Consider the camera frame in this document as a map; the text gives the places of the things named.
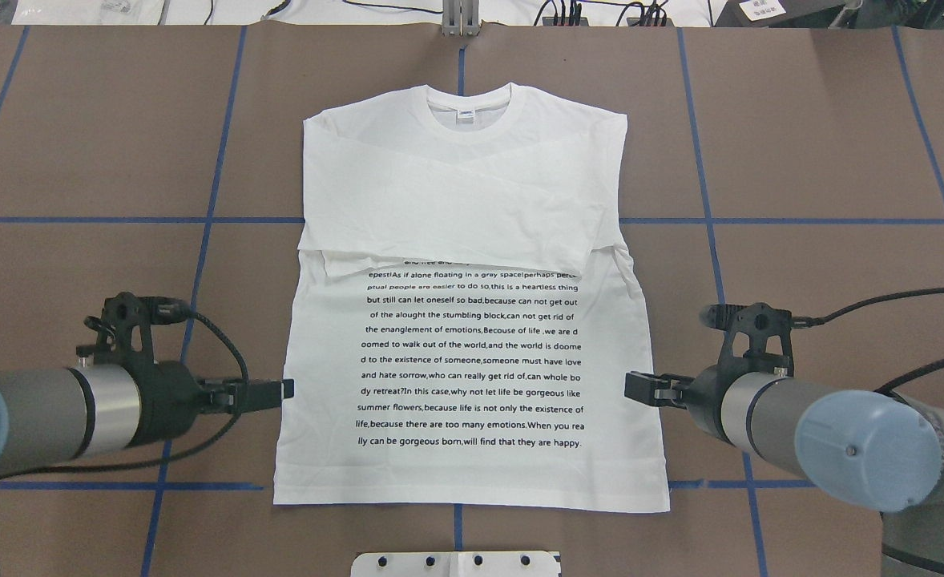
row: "white t-shirt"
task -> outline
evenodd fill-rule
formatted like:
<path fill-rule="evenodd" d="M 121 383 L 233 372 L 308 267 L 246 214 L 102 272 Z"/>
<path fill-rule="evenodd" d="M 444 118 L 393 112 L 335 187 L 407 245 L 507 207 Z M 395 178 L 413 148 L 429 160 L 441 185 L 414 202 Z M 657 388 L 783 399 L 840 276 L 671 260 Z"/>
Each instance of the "white t-shirt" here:
<path fill-rule="evenodd" d="M 305 121 L 276 503 L 667 510 L 626 117 L 508 84 Z"/>

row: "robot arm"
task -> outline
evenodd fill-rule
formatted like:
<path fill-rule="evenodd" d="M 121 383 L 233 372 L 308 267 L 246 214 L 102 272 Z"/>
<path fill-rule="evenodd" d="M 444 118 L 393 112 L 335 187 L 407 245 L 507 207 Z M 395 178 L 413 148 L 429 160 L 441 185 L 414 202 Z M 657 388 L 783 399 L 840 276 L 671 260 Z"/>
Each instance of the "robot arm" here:
<path fill-rule="evenodd" d="M 179 362 L 155 361 L 151 326 L 189 317 L 209 325 L 230 347 L 241 379 L 195 379 Z M 0 478 L 178 438 L 200 414 L 236 418 L 293 397 L 290 380 L 249 380 L 226 336 L 183 301 L 120 293 L 106 299 L 100 318 L 84 322 L 98 337 L 77 347 L 76 368 L 0 373 Z"/>
<path fill-rule="evenodd" d="M 883 576 L 944 575 L 944 410 L 795 379 L 789 333 L 805 325 L 790 311 L 715 305 L 700 319 L 725 331 L 718 364 L 698 377 L 627 373 L 626 397 L 686 409 L 722 442 L 881 511 Z M 782 354 L 768 352 L 775 337 Z"/>

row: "black cable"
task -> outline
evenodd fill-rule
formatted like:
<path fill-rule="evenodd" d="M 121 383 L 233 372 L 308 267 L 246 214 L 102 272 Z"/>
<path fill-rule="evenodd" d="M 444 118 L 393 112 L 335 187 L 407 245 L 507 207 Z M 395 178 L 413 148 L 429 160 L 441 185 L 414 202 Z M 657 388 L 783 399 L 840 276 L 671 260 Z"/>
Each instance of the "black cable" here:
<path fill-rule="evenodd" d="M 927 365 L 919 366 L 917 369 L 913 369 L 908 373 L 903 373 L 903 375 L 895 377 L 892 381 L 889 381 L 876 388 L 874 392 L 887 395 L 901 385 L 907 384 L 914 379 L 919 379 L 924 375 L 929 375 L 929 373 L 934 373 L 936 370 L 941 369 L 944 369 L 944 358 L 940 358 L 938 361 L 929 362 Z"/>
<path fill-rule="evenodd" d="M 429 10 L 429 8 L 416 8 L 414 6 L 395 6 L 393 4 L 370 4 L 367 2 L 356 2 L 355 0 L 341 0 L 344 4 L 352 6 L 364 6 L 366 8 L 394 8 L 395 10 L 414 10 L 417 12 L 426 12 L 426 14 L 443 14 L 443 10 Z"/>
<path fill-rule="evenodd" d="M 852 312 L 854 310 L 864 308 L 869 305 L 875 305 L 878 303 L 885 303 L 889 301 L 897 301 L 900 299 L 909 299 L 912 297 L 923 297 L 925 295 L 944 295 L 944 286 L 938 286 L 938 288 L 920 288 L 918 291 L 904 291 L 901 293 L 890 293 L 889 295 L 882 295 L 879 297 L 874 297 L 872 299 L 864 299 L 859 303 L 853 303 L 850 306 L 843 307 L 831 314 L 825 315 L 824 317 L 794 317 L 793 326 L 794 329 L 809 329 L 812 326 L 820 326 L 826 324 L 829 321 L 835 321 L 836 318 L 842 317 L 843 314 Z"/>
<path fill-rule="evenodd" d="M 636 19 L 636 23 L 629 23 L 626 21 L 626 26 L 646 26 L 648 22 L 651 21 L 651 14 L 654 11 L 654 4 L 645 4 L 646 10 L 641 10 L 639 12 L 639 18 Z"/>
<path fill-rule="evenodd" d="M 646 10 L 647 7 L 643 6 L 642 2 L 629 2 L 628 4 L 622 4 L 622 14 L 618 14 L 618 22 L 615 22 L 615 28 L 622 26 L 622 18 L 625 18 L 625 12 L 629 11 L 629 8 L 633 6 L 639 7 L 639 19 L 640 21 L 643 19 L 643 11 Z"/>
<path fill-rule="evenodd" d="M 661 22 L 661 14 L 664 13 L 662 6 L 664 6 L 664 4 L 658 4 L 656 2 L 649 5 L 647 7 L 647 13 L 643 16 L 643 18 L 638 19 L 635 25 L 636 26 L 658 26 Z"/>
<path fill-rule="evenodd" d="M 543 11 L 547 8 L 547 4 L 550 4 L 554 7 L 554 22 L 557 22 L 557 3 L 554 0 L 544 0 L 544 3 L 539 5 L 539 12 L 537 12 L 537 18 L 533 21 L 533 26 L 537 26 L 539 23 L 539 16 L 543 15 Z"/>
<path fill-rule="evenodd" d="M 625 6 L 625 2 L 608 2 L 608 0 L 579 0 L 582 4 L 607 4 L 607 6 Z"/>
<path fill-rule="evenodd" d="M 244 362 L 244 355 L 240 354 L 240 351 L 237 350 L 237 347 L 234 346 L 233 342 L 230 341 L 230 337 L 226 336 L 226 333 L 220 331 L 219 326 L 216 326 L 215 322 L 212 322 L 211 319 L 201 314 L 200 312 L 191 311 L 191 317 L 196 319 L 200 324 L 205 325 L 209 331 L 212 331 L 212 335 L 216 336 L 216 339 L 219 339 L 223 345 L 229 349 L 230 354 L 233 355 L 235 361 L 237 361 L 237 366 L 240 369 L 240 377 L 244 386 L 240 387 L 238 398 L 234 399 L 234 408 L 239 409 L 241 406 L 245 406 L 245 395 L 248 387 L 248 364 Z M 159 459 L 151 459 L 149 461 L 138 461 L 135 463 L 120 463 L 115 465 L 59 465 L 52 467 L 43 467 L 39 469 L 34 469 L 32 471 L 24 471 L 21 474 L 87 474 L 87 472 L 111 472 L 111 471 L 127 471 L 131 469 L 143 469 L 147 467 L 160 466 L 167 463 L 172 463 L 174 461 L 179 461 L 180 459 L 186 459 L 192 455 L 196 455 L 202 450 L 208 449 L 209 446 L 212 446 L 213 443 L 219 441 L 229 430 L 237 423 L 237 420 L 240 419 L 241 413 L 234 413 L 230 417 L 230 420 L 223 424 L 223 427 L 220 430 L 216 431 L 216 434 L 213 434 L 206 441 L 201 442 L 199 445 L 193 446 L 187 450 L 181 450 L 175 455 L 169 455 L 168 457 L 161 457 Z"/>
<path fill-rule="evenodd" d="M 280 14 L 280 12 L 282 12 L 283 10 L 286 10 L 286 7 L 288 7 L 289 5 L 290 5 L 290 0 L 283 0 L 279 4 L 279 6 L 275 8 L 271 8 L 270 11 L 266 12 L 266 15 L 263 17 L 263 19 L 273 18 L 273 16 Z"/>

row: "brown table surface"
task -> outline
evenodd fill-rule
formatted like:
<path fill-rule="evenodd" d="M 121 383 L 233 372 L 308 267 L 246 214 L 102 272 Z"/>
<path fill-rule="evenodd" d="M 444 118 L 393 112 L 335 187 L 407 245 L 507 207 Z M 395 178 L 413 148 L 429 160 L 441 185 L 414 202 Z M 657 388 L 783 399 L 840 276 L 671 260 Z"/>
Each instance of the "brown table surface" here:
<path fill-rule="evenodd" d="M 623 234 L 656 369 L 711 365 L 705 304 L 821 315 L 944 285 L 944 34 L 484 26 L 0 26 L 0 369 L 69 365 L 120 291 L 190 298 L 281 375 L 302 120 L 392 89 L 508 81 L 629 114 Z M 234 373 L 201 331 L 158 354 Z M 944 297 L 795 333 L 797 375 L 869 389 L 944 357 Z M 944 372 L 905 391 L 944 406 Z M 200 456 L 0 485 L 7 576 L 347 575 L 363 551 L 560 551 L 578 576 L 874 575 L 877 514 L 663 413 L 670 514 L 274 507 L 277 412 Z M 200 420 L 172 450 L 222 424 Z M 94 462 L 155 457 L 147 446 Z"/>

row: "metal bracket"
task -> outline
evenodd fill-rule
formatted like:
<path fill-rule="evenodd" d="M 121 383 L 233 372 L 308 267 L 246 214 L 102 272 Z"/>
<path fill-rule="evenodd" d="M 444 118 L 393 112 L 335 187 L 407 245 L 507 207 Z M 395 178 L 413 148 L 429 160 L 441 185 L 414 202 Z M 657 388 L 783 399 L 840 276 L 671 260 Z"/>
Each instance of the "metal bracket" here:
<path fill-rule="evenodd" d="M 444 36 L 479 36 L 479 0 L 443 0 Z"/>

